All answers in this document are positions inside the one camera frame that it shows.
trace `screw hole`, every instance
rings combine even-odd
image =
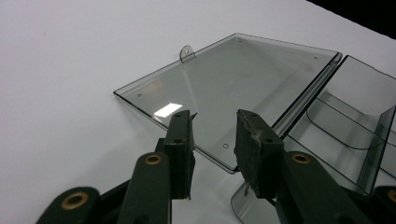
[[[146,157],[145,162],[149,165],[155,165],[161,162],[161,157],[158,155],[151,155]]]
[[[303,163],[303,164],[308,164],[309,162],[311,162],[311,159],[309,159],[309,157],[303,155],[303,154],[293,154],[291,156],[291,158],[294,161],[297,161],[299,163]]]
[[[76,192],[70,194],[67,198],[64,199],[64,201],[62,202],[62,208],[64,210],[73,210],[82,206],[87,201],[88,194],[86,192]]]

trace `white table surface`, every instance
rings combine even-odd
[[[396,40],[303,0],[0,1],[0,223],[35,223],[60,193],[130,178],[165,132],[113,91],[228,35],[341,51],[396,76]],[[242,183],[195,153],[173,223],[239,223]]]

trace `transparent acrylic panel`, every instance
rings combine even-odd
[[[179,110],[197,113],[197,149],[234,172],[236,111],[254,111],[275,126],[339,58],[326,49],[236,34],[115,94],[164,128]]]
[[[313,155],[340,186],[361,195],[396,186],[395,105],[396,79],[347,56],[285,136],[285,150]],[[266,201],[244,196],[243,186],[233,209],[244,223],[257,223]]]

